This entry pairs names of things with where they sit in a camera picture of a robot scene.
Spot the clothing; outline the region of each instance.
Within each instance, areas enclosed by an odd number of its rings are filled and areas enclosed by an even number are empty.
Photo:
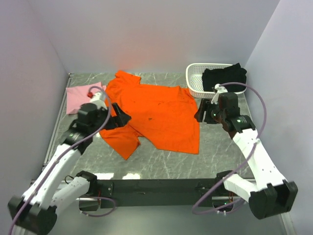
[[[226,67],[224,69],[206,69],[202,74],[203,90],[213,92],[217,83],[241,82],[246,83],[246,70],[240,64]],[[242,92],[246,88],[240,85],[229,85],[226,87],[229,92]]]
[[[98,82],[98,83],[91,84],[91,85],[66,88],[67,114],[76,114],[82,104],[88,103],[90,101],[90,98],[87,96],[87,93],[88,93],[89,88],[92,86],[102,87],[103,90],[105,90],[107,87],[107,86],[102,86],[101,82]]]
[[[132,117],[124,127],[100,131],[116,152],[126,160],[140,145],[138,137],[146,137],[157,149],[199,153],[197,105],[188,89],[140,84],[140,77],[123,71],[115,76],[106,93]]]

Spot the white wall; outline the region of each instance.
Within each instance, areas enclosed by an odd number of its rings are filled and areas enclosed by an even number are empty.
[[[7,203],[37,177],[67,73],[26,0],[0,1],[0,234]]]
[[[262,142],[281,172],[299,188],[291,210],[299,235],[313,231],[312,12],[311,0],[281,0],[246,65],[250,85],[268,108]],[[248,103],[260,126],[258,99],[249,93]]]
[[[245,64],[279,0],[29,0],[70,72]]]

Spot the basket rim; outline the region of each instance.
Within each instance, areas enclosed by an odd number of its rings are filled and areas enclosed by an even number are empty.
[[[193,65],[227,65],[226,67],[228,66],[232,66],[232,64],[218,64],[218,63],[192,63],[190,65],[188,65],[188,67],[186,68],[186,82],[187,82],[187,86],[190,90],[192,90],[193,92],[195,93],[201,93],[201,94],[215,94],[215,92],[200,92],[200,91],[196,91],[194,90],[190,84],[189,84],[189,79],[188,79],[188,70],[191,66]],[[235,92],[236,94],[242,94],[246,91],[246,88],[242,91],[242,92]]]

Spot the cable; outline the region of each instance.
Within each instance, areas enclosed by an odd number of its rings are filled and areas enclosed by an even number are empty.
[[[102,200],[108,200],[108,201],[111,201],[113,203],[113,208],[107,212],[107,213],[104,213],[104,214],[88,214],[86,212],[81,212],[82,214],[86,215],[86,216],[89,216],[89,217],[103,217],[103,216],[106,216],[108,214],[111,214],[115,209],[116,209],[116,202],[111,199],[111,198],[108,198],[108,197],[88,197],[88,198],[93,198],[93,199],[102,199]]]
[[[244,87],[249,88],[250,90],[252,90],[260,99],[262,106],[263,106],[263,110],[264,110],[264,117],[263,117],[263,124],[261,126],[261,129],[256,137],[256,139],[259,139],[261,133],[263,132],[264,128],[265,128],[265,124],[266,124],[266,120],[267,120],[267,110],[266,110],[266,106],[265,106],[265,102],[262,99],[261,95],[252,87],[250,87],[247,84],[244,83],[240,83],[240,82],[226,82],[221,84],[220,86],[227,86],[227,85],[242,85]],[[206,210],[206,211],[196,211],[196,208],[199,207],[200,203],[202,203],[212,192],[214,192],[225,180],[227,180],[229,177],[231,177],[233,174],[235,174],[237,171],[239,171],[244,165],[246,165],[248,163],[248,161],[250,160],[250,158],[252,157],[254,150],[256,148],[257,142],[254,143],[251,152],[249,153],[248,157],[246,158],[246,160],[241,163],[235,170],[233,170],[232,172],[230,172],[228,175],[226,175],[224,178],[222,178],[221,180],[219,180],[212,188],[210,188],[210,190],[208,192],[206,192],[193,206],[192,206],[192,213],[193,214],[207,214],[207,213],[211,213],[211,212],[216,212],[216,210],[228,207],[230,205],[233,205],[234,203],[236,203],[238,200],[236,200],[235,202],[232,203],[228,203],[226,205],[220,206],[219,208],[213,208],[210,210]]]
[[[64,181],[65,181],[65,183],[67,183],[67,184],[69,184],[69,183],[67,182],[67,177],[70,177],[72,180],[74,179],[73,176],[67,175],[67,176],[64,178]]]
[[[37,185],[37,187],[35,188],[34,192],[30,195],[30,197],[26,200],[26,202],[24,202],[24,204],[21,206],[21,208],[19,209],[19,211],[16,213],[15,217],[13,218],[12,224],[10,226],[9,229],[9,235],[12,235],[13,229],[14,229],[14,225],[16,223],[16,221],[18,220],[19,216],[21,215],[22,211],[26,208],[26,206],[31,202],[31,200],[34,198],[34,196],[38,193],[39,189],[42,187],[42,185],[44,184],[44,182],[47,180],[47,178],[49,177],[49,175],[51,174],[51,172],[53,171],[54,167],[59,163],[60,159],[62,157],[64,157],[64,155],[66,153],[68,153],[70,150],[72,150],[73,148],[75,148],[76,146],[80,145],[82,142],[90,139],[91,137],[93,137],[95,134],[97,134],[99,131],[101,131],[105,125],[108,123],[109,118],[111,116],[111,101],[109,96],[106,94],[106,92],[98,87],[98,86],[92,86],[89,88],[88,92],[90,92],[93,88],[96,88],[98,90],[100,90],[106,97],[106,99],[108,100],[108,116],[106,117],[105,121],[103,122],[103,124],[100,126],[100,128],[98,130],[96,130],[94,133],[90,134],[89,136],[83,138],[82,140],[76,142],[75,144],[71,145],[67,150],[65,150],[51,165],[51,168],[47,171],[47,173],[44,175],[43,179],[39,182],[39,184]]]

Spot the black cable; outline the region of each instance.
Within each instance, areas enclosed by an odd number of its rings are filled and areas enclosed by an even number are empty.
[[[64,178],[64,181],[65,181],[65,183],[67,183],[67,184],[69,184],[69,183],[67,182],[67,177],[70,177],[72,180],[74,179],[73,176],[67,175],[67,176]]]

